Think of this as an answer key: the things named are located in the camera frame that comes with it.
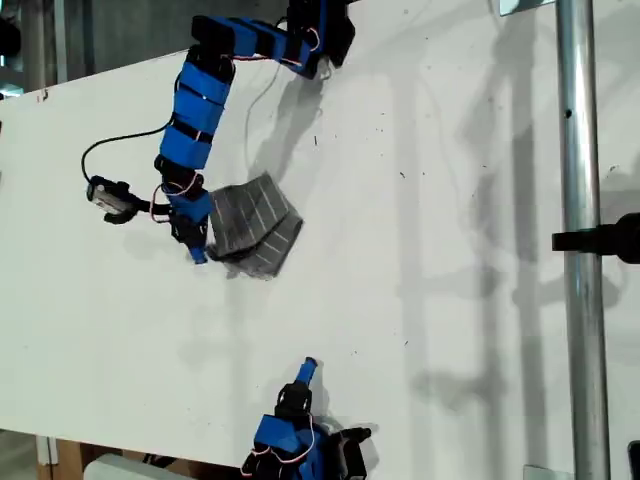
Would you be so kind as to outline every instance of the robotic arm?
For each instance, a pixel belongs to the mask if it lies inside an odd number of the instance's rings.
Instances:
[[[293,383],[280,390],[274,415],[264,415],[254,448],[240,469],[253,480],[364,480],[367,470],[360,444],[369,428],[329,435],[311,415],[311,378],[318,366],[307,357]]]
[[[194,17],[192,35],[199,43],[189,49],[176,81],[173,113],[159,130],[164,130],[164,138],[154,162],[162,175],[158,188],[169,205],[145,202],[130,193],[126,183],[89,179],[85,172],[87,197],[106,211],[105,221],[126,223],[139,211],[166,215],[172,236],[186,245],[196,264],[206,263],[208,219],[215,206],[198,172],[209,158],[235,76],[234,61],[271,59],[309,79],[322,57],[342,66],[355,36],[345,2],[290,0],[287,31],[249,18]],[[83,172],[86,154],[105,142],[85,152]]]

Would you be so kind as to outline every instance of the striped fabric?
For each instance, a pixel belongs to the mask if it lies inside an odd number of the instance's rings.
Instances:
[[[211,193],[216,239],[209,255],[232,272],[276,276],[302,228],[302,218],[268,174]]]

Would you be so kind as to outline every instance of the metal pole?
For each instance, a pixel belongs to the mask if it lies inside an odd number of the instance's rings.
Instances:
[[[592,0],[557,0],[564,228],[600,223]],[[576,480],[609,480],[602,262],[565,254]]]

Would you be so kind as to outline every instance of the white table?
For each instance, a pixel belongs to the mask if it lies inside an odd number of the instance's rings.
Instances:
[[[640,206],[640,5],[596,9],[612,221]],[[267,169],[306,220],[271,282],[194,266],[168,227],[112,227],[84,199],[83,150],[162,125],[184,53],[0,103],[0,427],[238,465],[312,355],[314,412],[378,427],[372,478],[572,470],[554,9],[351,16],[323,85],[240,65],[214,140],[211,189]],[[148,198],[159,141],[105,146],[89,172]],[[618,479],[640,438],[640,271],[604,265]]]

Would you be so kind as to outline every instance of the black cable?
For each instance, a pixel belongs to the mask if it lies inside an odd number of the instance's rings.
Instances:
[[[180,75],[178,75],[176,77],[176,81],[173,84],[173,93],[178,91],[178,81],[179,80],[180,80]],[[104,140],[100,140],[100,141],[94,143],[93,145],[91,145],[89,148],[87,148],[84,151],[84,153],[82,154],[82,160],[80,161],[80,167],[82,168],[82,175],[84,176],[84,178],[87,181],[87,183],[91,183],[91,179],[89,178],[89,175],[87,174],[87,168],[86,168],[87,155],[89,155],[89,153],[91,153],[91,151],[94,148],[99,147],[100,145],[104,145],[105,143],[117,142],[119,140],[129,140],[131,138],[140,138],[140,137],[148,137],[150,135],[155,135],[155,134],[160,133],[163,130],[165,130],[169,125],[171,125],[172,121],[173,121],[173,114],[171,114],[171,118],[169,119],[169,121],[167,123],[165,123],[160,128],[156,128],[155,130],[150,130],[148,132],[132,133],[131,135],[122,135],[120,137],[105,138]]]

